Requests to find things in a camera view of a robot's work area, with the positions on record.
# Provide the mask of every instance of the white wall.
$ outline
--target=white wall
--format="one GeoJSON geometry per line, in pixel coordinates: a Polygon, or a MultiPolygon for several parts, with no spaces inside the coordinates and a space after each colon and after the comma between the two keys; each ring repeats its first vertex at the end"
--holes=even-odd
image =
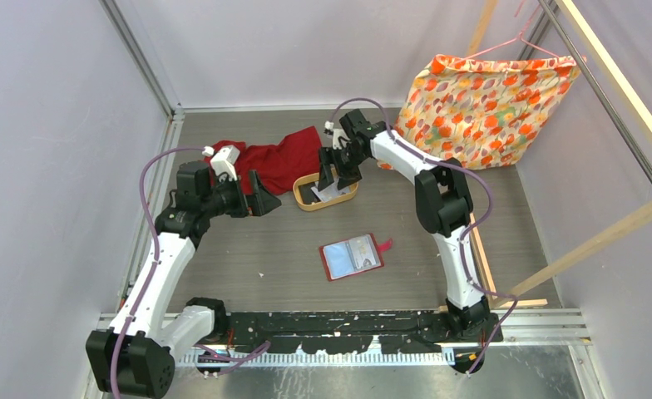
{"type": "MultiPolygon", "coordinates": [[[[400,105],[435,54],[465,55],[484,2],[124,1],[188,108],[312,106],[354,96],[400,105]]],[[[526,2],[515,19],[518,4],[501,2],[482,47],[521,29],[535,4],[526,2]]]]}
{"type": "MultiPolygon", "coordinates": [[[[652,110],[652,2],[576,3],[652,110]]],[[[563,52],[553,31],[544,44],[563,52]]],[[[626,109],[615,104],[650,152],[626,109]]],[[[651,185],[582,77],[518,170],[550,261],[652,198],[651,185]]],[[[652,398],[652,223],[562,273],[557,283],[564,304],[582,309],[609,397],[652,398]]]]}
{"type": "Polygon", "coordinates": [[[99,2],[0,2],[0,398],[81,397],[165,124],[99,2]]]}

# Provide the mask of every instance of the wood-grain floor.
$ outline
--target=wood-grain floor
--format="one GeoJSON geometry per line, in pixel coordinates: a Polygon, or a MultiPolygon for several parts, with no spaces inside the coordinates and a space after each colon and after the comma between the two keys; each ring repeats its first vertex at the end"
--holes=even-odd
{"type": "MultiPolygon", "coordinates": [[[[389,110],[394,117],[395,110],[389,110]]],[[[321,131],[330,111],[216,112],[186,116],[180,145],[212,145],[243,140],[251,145],[278,143],[307,126],[321,131]]],[[[375,110],[366,117],[379,121],[375,110]]],[[[175,167],[196,154],[179,154],[175,167]]],[[[262,218],[211,220],[195,257],[186,267],[170,303],[179,311],[192,297],[219,298],[229,311],[360,310],[435,308],[444,303],[446,279],[437,248],[415,215],[412,185],[391,170],[365,162],[354,199],[304,212],[294,195],[262,218]],[[392,238],[385,267],[329,282],[318,248],[340,239],[374,233],[392,238]]],[[[519,283],[546,265],[535,226],[514,167],[480,173],[495,195],[491,218],[481,226],[482,241],[500,290],[519,283]]],[[[470,181],[475,213],[487,207],[482,189],[470,181]]],[[[553,283],[524,298],[547,298],[559,306],[553,283]]]]}

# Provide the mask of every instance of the wooden stick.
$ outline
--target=wooden stick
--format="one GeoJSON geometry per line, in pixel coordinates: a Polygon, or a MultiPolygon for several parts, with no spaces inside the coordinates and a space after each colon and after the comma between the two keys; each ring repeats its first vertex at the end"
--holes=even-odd
{"type": "MultiPolygon", "coordinates": [[[[471,214],[471,223],[476,223],[476,218],[473,216],[473,214],[471,214]]],[[[471,247],[473,258],[476,261],[478,275],[480,276],[483,288],[487,289],[488,291],[496,292],[495,282],[492,280],[490,265],[487,263],[487,256],[485,255],[485,249],[482,246],[482,240],[480,237],[480,231],[478,231],[478,227],[473,229],[471,232],[471,247]]],[[[497,297],[488,296],[487,300],[492,302],[494,298],[497,297]]]]}
{"type": "Polygon", "coordinates": [[[652,144],[652,114],[644,102],[635,92],[635,89],[627,81],[625,75],[617,67],[615,61],[607,52],[603,43],[600,42],[588,22],[583,18],[572,0],[556,0],[561,11],[580,36],[585,44],[586,50],[593,57],[600,71],[608,78],[610,85],[620,94],[623,102],[627,105],[633,117],[640,123],[640,128],[652,144]]]}
{"type": "MultiPolygon", "coordinates": [[[[561,273],[579,263],[581,260],[599,253],[602,249],[613,244],[618,239],[625,237],[627,234],[632,233],[651,221],[652,200],[649,203],[642,205],[635,212],[628,214],[619,222],[596,234],[588,241],[585,241],[583,244],[571,250],[568,254],[562,256],[552,264],[534,273],[528,279],[517,284],[510,293],[517,296],[526,293],[537,285],[544,283],[549,278],[552,278],[558,273],[561,273]]],[[[499,298],[493,302],[491,308],[500,307],[505,302],[507,302],[506,299],[499,298]]]]}
{"type": "Polygon", "coordinates": [[[466,57],[478,52],[478,47],[480,46],[482,37],[485,36],[485,31],[487,30],[488,25],[490,25],[490,20],[492,18],[492,13],[495,11],[495,6],[497,6],[497,0],[485,1],[485,5],[482,8],[481,16],[480,18],[478,18],[478,24],[476,25],[476,30],[473,31],[473,38],[471,39],[471,44],[468,45],[468,51],[466,52],[466,57]]]}
{"type": "MultiPolygon", "coordinates": [[[[546,299],[528,299],[526,301],[519,301],[517,303],[517,308],[540,308],[548,305],[549,302],[546,299]]],[[[508,309],[512,306],[512,301],[503,303],[497,309],[508,309]]],[[[448,313],[448,307],[446,305],[441,305],[438,307],[440,313],[448,313]]]]}
{"type": "MultiPolygon", "coordinates": [[[[539,308],[549,304],[546,299],[527,299],[525,301],[518,301],[518,308],[539,308]]],[[[512,301],[508,301],[498,306],[496,309],[509,309],[512,306],[512,301]]]]}

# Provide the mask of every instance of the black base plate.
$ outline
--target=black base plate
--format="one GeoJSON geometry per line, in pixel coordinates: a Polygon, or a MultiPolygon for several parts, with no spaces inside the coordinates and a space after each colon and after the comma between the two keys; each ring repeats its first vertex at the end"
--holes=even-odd
{"type": "MultiPolygon", "coordinates": [[[[431,310],[358,312],[234,312],[228,316],[229,329],[219,342],[232,344],[240,352],[250,352],[270,341],[270,353],[324,350],[329,354],[365,352],[378,336],[383,354],[440,352],[437,342],[474,342],[489,339],[497,315],[465,332],[455,334],[448,327],[447,314],[431,310]]],[[[502,340],[501,332],[494,341],[502,340]]]]}

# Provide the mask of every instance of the orange floral fabric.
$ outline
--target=orange floral fabric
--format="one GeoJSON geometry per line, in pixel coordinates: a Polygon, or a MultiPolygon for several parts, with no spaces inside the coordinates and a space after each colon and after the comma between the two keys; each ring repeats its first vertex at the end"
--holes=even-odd
{"type": "Polygon", "coordinates": [[[395,129],[468,169],[513,165],[579,74],[572,57],[494,62],[438,55],[414,79],[395,129]]]}

